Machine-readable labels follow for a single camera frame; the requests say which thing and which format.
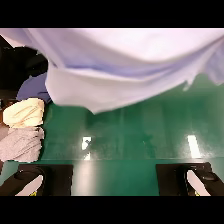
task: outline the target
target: glossy green tabletop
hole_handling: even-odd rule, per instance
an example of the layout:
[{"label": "glossy green tabletop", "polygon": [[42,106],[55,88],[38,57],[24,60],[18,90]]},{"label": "glossy green tabletop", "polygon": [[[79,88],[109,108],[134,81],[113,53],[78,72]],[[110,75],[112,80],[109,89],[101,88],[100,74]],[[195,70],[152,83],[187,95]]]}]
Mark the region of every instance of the glossy green tabletop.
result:
[{"label": "glossy green tabletop", "polygon": [[203,75],[184,86],[97,115],[50,104],[37,163],[73,164],[72,195],[158,195],[156,163],[208,161],[224,180],[224,86]]}]

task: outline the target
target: yellow towel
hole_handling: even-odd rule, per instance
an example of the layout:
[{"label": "yellow towel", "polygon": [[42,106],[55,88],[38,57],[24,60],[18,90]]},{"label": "yellow towel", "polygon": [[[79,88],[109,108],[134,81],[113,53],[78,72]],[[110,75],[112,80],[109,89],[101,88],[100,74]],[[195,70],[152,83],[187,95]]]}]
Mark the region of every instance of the yellow towel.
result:
[{"label": "yellow towel", "polygon": [[3,112],[3,122],[11,128],[25,128],[43,124],[44,101],[29,98],[15,103]]}]

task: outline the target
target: navy blue cloth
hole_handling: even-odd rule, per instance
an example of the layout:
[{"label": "navy blue cloth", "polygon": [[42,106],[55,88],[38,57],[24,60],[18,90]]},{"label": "navy blue cloth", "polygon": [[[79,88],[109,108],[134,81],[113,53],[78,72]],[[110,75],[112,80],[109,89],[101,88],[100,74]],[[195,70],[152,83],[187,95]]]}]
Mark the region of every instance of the navy blue cloth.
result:
[{"label": "navy blue cloth", "polygon": [[46,77],[47,73],[44,73],[37,77],[27,79],[20,87],[16,99],[21,101],[28,98],[39,98],[45,103],[49,103],[51,98],[45,86]]}]

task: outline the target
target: beige cloth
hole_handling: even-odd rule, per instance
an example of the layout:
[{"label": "beige cloth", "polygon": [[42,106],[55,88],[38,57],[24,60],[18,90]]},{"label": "beige cloth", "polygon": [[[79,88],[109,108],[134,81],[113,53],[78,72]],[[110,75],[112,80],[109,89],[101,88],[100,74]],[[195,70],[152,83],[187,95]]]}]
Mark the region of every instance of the beige cloth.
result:
[{"label": "beige cloth", "polygon": [[10,128],[8,135],[0,141],[0,160],[34,162],[38,160],[44,131],[39,127]]},{"label": "beige cloth", "polygon": [[29,98],[15,103],[3,112],[3,122],[11,128],[35,127],[43,124],[44,101]]}]

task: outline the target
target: folded clothing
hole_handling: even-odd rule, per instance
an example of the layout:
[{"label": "folded clothing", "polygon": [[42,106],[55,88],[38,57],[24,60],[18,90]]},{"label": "folded clothing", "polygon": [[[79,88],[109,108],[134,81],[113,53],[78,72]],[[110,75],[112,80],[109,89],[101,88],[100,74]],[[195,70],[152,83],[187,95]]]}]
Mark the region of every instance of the folded clothing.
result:
[{"label": "folded clothing", "polygon": [[11,128],[35,127],[43,124],[44,101],[29,98],[15,103],[3,112],[3,122]]},{"label": "folded clothing", "polygon": [[30,77],[27,79],[19,89],[16,99],[18,101],[26,100],[28,98],[39,98],[46,104],[51,101],[45,86],[47,73],[41,74],[37,77]]},{"label": "folded clothing", "polygon": [[0,141],[0,160],[37,161],[41,139],[44,139],[44,131],[40,127],[10,128],[8,135]]}]

